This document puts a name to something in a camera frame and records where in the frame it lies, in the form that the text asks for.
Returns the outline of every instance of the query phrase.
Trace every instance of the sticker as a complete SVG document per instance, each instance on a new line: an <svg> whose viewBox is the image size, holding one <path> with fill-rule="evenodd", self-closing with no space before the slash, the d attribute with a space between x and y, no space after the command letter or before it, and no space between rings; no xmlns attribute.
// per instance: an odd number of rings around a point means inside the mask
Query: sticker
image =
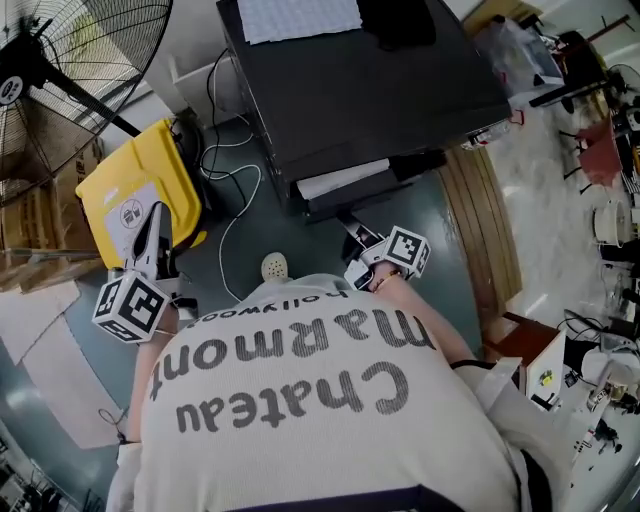
<svg viewBox="0 0 640 512"><path fill-rule="evenodd" d="M140 225L151 207L159 201L155 184L147 183L107 213L104 222L118 258L127 258Z"/></svg>
<svg viewBox="0 0 640 512"><path fill-rule="evenodd" d="M165 302L165 298L157 291L141 279L136 279L127 291L118 316L150 334L153 332L156 318L164 310Z"/></svg>
<svg viewBox="0 0 640 512"><path fill-rule="evenodd" d="M382 257L421 275L429 257L427 240L416 233L394 226Z"/></svg>
<svg viewBox="0 0 640 512"><path fill-rule="evenodd" d="M124 325L116 322L115 320L108 320L98 325L109 334L115 336L121 341L124 341L125 343L131 343L133 341L139 341L142 339L135 332L131 332Z"/></svg>
<svg viewBox="0 0 640 512"><path fill-rule="evenodd" d="M116 300L116 295L118 295L118 289L120 288L120 283L122 279L118 279L117 281L112 281L105 288L100 296L100 302L98 303L98 309L96 309L95 318L99 316L105 316L111 313L113 309L113 303Z"/></svg>
<svg viewBox="0 0 640 512"><path fill-rule="evenodd" d="M7 78L0 85L0 105L11 105L20 97L24 84L19 76Z"/></svg>

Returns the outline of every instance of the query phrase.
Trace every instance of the chair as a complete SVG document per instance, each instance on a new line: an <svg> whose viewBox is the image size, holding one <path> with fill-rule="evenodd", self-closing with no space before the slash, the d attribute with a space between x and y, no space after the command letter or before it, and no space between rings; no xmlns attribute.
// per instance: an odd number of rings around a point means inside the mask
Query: chair
<svg viewBox="0 0 640 512"><path fill-rule="evenodd" d="M576 135L563 131L560 131L560 134L577 140L580 150L578 156L580 167L565 174L564 179L566 180L582 169L591 183L583 188L580 194L593 185L610 187L616 175L622 171L622 162L616 146L611 116L589 128L580 130ZM586 149L582 147L582 143L586 144Z"/></svg>

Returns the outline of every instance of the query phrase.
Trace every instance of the white paper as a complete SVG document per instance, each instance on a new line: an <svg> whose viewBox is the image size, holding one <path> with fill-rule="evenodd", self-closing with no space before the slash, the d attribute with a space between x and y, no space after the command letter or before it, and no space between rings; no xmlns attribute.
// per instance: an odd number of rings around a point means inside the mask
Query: white paper
<svg viewBox="0 0 640 512"><path fill-rule="evenodd" d="M73 281L26 295L19 289L0 293L0 338L14 364L78 297Z"/></svg>
<svg viewBox="0 0 640 512"><path fill-rule="evenodd" d="M345 32L362 26L356 0L238 0L251 44Z"/></svg>
<svg viewBox="0 0 640 512"><path fill-rule="evenodd" d="M82 449L118 444L116 429L98 414L122 411L109 396L59 317L24 358L24 366L62 428Z"/></svg>
<svg viewBox="0 0 640 512"><path fill-rule="evenodd" d="M151 207L160 201L155 184L147 183L136 190L118 206L112 208L104 218L109 237L121 260L129 255L140 225L144 222Z"/></svg>
<svg viewBox="0 0 640 512"><path fill-rule="evenodd" d="M389 165L388 159L377 160L376 162L357 165L355 167L350 167L349 169L342 169L341 171L314 176L313 178L298 181L298 189L300 190L302 197L308 201L331 192L332 190L355 183L362 178L386 171L389 169Z"/></svg>

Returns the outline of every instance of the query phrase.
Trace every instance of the white slipper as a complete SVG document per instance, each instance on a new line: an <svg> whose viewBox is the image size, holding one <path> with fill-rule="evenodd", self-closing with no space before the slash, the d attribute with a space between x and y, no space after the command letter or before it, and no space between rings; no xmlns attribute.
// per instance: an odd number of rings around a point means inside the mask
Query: white slipper
<svg viewBox="0 0 640 512"><path fill-rule="evenodd" d="M262 279L265 282L272 279L286 279L289 277L289 266L287 265L287 258L280 252L272 252L267 254L262 260Z"/></svg>

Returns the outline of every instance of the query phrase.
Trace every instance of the desk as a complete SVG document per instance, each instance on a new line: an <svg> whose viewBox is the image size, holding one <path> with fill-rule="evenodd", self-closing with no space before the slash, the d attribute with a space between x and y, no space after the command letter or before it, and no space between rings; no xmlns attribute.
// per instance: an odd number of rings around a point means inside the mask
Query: desk
<svg viewBox="0 0 640 512"><path fill-rule="evenodd" d="M441 0L426 3L435 42L386 51L364 30L250 45L237 0L218 2L283 203L300 197L298 180L423 154L510 115L499 80L460 22ZM351 199L367 195L354 191Z"/></svg>

